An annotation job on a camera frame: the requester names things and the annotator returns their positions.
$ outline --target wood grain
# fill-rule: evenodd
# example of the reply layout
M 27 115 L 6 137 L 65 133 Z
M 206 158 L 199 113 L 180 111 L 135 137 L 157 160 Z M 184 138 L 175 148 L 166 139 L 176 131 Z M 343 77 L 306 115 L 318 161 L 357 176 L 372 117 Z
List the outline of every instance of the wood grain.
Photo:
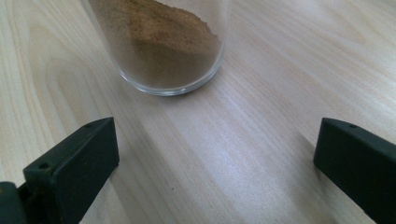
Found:
M 0 1 L 0 180 L 111 116 L 120 167 L 81 223 L 374 223 L 312 159 L 323 117 L 396 143 L 395 12 L 234 1 L 218 73 L 162 98 L 119 77 L 78 0 Z

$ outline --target glass of brown powder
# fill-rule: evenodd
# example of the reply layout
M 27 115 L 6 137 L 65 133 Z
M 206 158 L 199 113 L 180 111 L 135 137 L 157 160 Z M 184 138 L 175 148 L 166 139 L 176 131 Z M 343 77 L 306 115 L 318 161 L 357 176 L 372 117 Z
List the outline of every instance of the glass of brown powder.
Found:
M 231 0 L 81 0 L 120 74 L 137 89 L 177 95 L 219 68 Z

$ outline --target glass jar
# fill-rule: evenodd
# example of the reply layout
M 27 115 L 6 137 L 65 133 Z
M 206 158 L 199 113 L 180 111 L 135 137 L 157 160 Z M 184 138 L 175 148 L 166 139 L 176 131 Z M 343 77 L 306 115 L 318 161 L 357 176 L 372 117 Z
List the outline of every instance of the glass jar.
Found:
M 219 68 L 231 0 L 81 0 L 120 74 L 137 89 L 177 95 Z

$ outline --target light wood surface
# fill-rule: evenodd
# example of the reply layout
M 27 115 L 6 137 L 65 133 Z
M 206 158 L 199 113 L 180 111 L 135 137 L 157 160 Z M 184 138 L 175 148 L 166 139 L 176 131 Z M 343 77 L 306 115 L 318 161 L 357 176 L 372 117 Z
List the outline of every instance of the light wood surface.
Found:
M 323 117 L 396 143 L 396 2 L 235 0 L 231 26 L 214 78 L 163 98 L 78 0 L 0 1 L 0 180 L 114 117 L 120 166 L 81 223 L 373 223 L 312 159 Z

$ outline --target cinnamon powder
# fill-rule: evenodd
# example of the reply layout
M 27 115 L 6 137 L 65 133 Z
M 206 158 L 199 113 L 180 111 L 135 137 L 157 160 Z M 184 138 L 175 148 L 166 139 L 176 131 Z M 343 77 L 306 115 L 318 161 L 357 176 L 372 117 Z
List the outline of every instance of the cinnamon powder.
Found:
M 188 85 L 213 66 L 219 39 L 187 10 L 154 0 L 89 0 L 120 69 L 149 88 Z

